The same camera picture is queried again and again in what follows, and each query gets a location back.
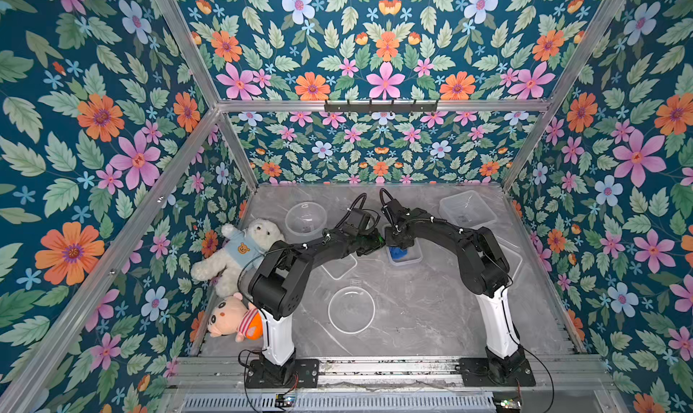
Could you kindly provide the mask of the blue cleaning cloth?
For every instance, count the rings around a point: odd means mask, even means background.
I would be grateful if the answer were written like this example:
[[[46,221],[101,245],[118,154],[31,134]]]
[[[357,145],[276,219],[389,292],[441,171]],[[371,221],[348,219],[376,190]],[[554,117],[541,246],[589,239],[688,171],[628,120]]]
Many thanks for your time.
[[[390,247],[389,254],[391,259],[396,263],[407,262],[411,260],[410,252],[408,249]]]

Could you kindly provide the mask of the rectangular clear lunch box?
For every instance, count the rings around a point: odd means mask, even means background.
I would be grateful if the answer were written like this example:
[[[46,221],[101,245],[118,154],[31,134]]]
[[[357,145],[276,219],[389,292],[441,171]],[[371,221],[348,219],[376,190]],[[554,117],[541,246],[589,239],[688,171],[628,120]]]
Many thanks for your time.
[[[407,247],[406,249],[391,246],[389,239],[387,238],[387,232],[391,230],[391,227],[383,228],[385,248],[390,263],[395,267],[411,266],[421,263],[423,260],[423,252],[422,247],[420,246],[420,240],[415,238],[413,245]]]

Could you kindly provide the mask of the rectangular clear box lid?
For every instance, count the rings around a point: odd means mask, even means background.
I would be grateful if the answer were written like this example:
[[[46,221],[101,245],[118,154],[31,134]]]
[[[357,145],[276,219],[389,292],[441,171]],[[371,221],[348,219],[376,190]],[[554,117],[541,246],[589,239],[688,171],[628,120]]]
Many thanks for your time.
[[[340,260],[326,262],[321,267],[331,279],[339,281],[357,267],[357,258],[350,254]]]

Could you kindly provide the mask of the round clear lunch box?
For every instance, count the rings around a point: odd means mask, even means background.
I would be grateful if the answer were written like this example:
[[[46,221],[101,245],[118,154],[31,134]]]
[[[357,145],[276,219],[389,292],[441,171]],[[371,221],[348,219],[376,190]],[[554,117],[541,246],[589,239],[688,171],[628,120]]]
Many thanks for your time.
[[[301,202],[290,208],[285,216],[288,233],[305,241],[319,237],[327,221],[326,209],[316,202]]]

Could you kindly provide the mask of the square clear lunch box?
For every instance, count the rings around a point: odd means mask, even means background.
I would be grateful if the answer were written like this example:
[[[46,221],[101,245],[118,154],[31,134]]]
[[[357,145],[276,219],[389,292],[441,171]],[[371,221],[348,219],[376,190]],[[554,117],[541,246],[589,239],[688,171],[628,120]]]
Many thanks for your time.
[[[488,227],[497,215],[476,191],[466,191],[440,200],[440,215],[459,227]]]

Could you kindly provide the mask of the round clear box lid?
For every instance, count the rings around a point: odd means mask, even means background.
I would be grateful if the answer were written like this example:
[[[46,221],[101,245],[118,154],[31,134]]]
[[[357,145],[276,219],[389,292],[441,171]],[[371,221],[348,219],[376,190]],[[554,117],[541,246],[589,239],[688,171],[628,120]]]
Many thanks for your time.
[[[328,303],[328,319],[337,331],[356,335],[370,327],[375,318],[375,300],[361,287],[337,291]]]

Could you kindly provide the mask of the square clear box lid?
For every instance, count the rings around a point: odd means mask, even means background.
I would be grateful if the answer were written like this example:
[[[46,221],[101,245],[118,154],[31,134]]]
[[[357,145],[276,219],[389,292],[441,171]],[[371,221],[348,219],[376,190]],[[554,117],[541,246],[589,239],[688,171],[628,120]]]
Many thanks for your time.
[[[502,238],[498,239],[499,246],[504,253],[509,265],[509,275],[514,280],[523,266],[523,256],[515,249],[515,246]]]

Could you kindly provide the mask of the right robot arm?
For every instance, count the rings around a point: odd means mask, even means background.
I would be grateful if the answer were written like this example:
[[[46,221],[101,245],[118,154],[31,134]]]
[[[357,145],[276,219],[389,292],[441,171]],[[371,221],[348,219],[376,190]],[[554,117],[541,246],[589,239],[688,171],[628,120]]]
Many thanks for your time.
[[[459,227],[421,208],[404,207],[385,189],[379,192],[379,198],[389,223],[384,229],[388,246],[407,249],[422,239],[456,256],[460,279],[476,295],[480,306],[489,378],[494,382],[508,382],[521,373],[527,360],[508,297],[514,281],[494,233],[487,227]]]

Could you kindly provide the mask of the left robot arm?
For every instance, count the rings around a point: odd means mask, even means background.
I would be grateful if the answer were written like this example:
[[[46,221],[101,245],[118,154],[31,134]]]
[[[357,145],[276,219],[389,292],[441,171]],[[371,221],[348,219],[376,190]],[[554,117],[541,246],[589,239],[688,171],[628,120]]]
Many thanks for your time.
[[[263,349],[254,361],[258,373],[278,383],[296,375],[292,314],[301,304],[312,270],[351,254],[368,255],[384,247],[379,214],[352,208],[332,229],[307,243],[275,243],[248,283],[252,303],[263,317]]]

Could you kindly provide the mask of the white teddy bear blue shirt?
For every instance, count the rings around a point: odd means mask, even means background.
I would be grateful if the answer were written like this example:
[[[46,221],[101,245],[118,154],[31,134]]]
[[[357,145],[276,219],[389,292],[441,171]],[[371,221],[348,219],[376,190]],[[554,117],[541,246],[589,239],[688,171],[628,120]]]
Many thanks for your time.
[[[253,220],[244,230],[223,225],[221,232],[227,243],[211,256],[193,264],[191,277],[195,281],[217,278],[215,292],[224,299],[239,292],[241,274],[258,268],[263,255],[276,242],[283,241],[284,235],[278,225],[262,218]]]

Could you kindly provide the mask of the pink doll orange outfit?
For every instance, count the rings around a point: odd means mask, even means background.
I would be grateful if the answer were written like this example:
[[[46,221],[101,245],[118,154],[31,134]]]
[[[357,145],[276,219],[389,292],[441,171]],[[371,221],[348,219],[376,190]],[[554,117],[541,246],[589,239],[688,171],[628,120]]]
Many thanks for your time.
[[[263,318],[260,310],[243,301],[244,296],[237,292],[223,299],[209,319],[208,332],[212,337],[233,335],[237,343],[245,340],[258,340],[263,337]]]

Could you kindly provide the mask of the white ventilation grille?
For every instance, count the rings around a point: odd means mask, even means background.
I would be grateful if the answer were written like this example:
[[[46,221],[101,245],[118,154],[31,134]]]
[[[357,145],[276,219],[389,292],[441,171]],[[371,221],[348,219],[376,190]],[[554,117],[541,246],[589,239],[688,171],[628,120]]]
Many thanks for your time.
[[[273,393],[188,395],[183,412],[495,412],[490,393],[304,392],[280,399]]]

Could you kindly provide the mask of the black hook rail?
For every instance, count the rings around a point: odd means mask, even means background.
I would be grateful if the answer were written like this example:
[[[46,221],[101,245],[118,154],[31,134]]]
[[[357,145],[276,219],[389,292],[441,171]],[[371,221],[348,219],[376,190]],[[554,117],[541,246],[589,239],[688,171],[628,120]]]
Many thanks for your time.
[[[368,101],[326,101],[323,104],[325,112],[335,113],[429,113],[438,110],[439,103],[437,101],[419,101],[419,100],[379,100],[370,99]]]

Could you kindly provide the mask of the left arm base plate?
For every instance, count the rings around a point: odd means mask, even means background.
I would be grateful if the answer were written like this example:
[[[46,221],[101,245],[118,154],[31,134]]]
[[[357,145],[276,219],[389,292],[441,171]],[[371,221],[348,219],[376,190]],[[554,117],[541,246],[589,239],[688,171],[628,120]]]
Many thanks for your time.
[[[252,360],[247,367],[247,389],[317,388],[318,359],[290,359],[285,365],[272,364],[265,358]]]

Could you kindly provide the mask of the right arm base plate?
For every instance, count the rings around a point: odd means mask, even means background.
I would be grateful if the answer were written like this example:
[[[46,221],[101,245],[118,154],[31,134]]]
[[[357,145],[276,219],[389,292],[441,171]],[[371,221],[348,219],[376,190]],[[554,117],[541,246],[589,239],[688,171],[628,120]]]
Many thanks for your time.
[[[512,364],[488,358],[460,358],[455,367],[467,387],[534,387],[536,380],[529,362]]]

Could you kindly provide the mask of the aluminium front rail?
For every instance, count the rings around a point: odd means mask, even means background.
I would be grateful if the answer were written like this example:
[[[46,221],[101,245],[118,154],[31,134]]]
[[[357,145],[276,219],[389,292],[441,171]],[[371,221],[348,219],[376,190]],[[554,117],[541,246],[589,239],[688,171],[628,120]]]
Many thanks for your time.
[[[529,358],[534,387],[467,387],[456,356],[327,356],[318,360],[318,387],[306,390],[612,391],[615,381],[596,355]]]

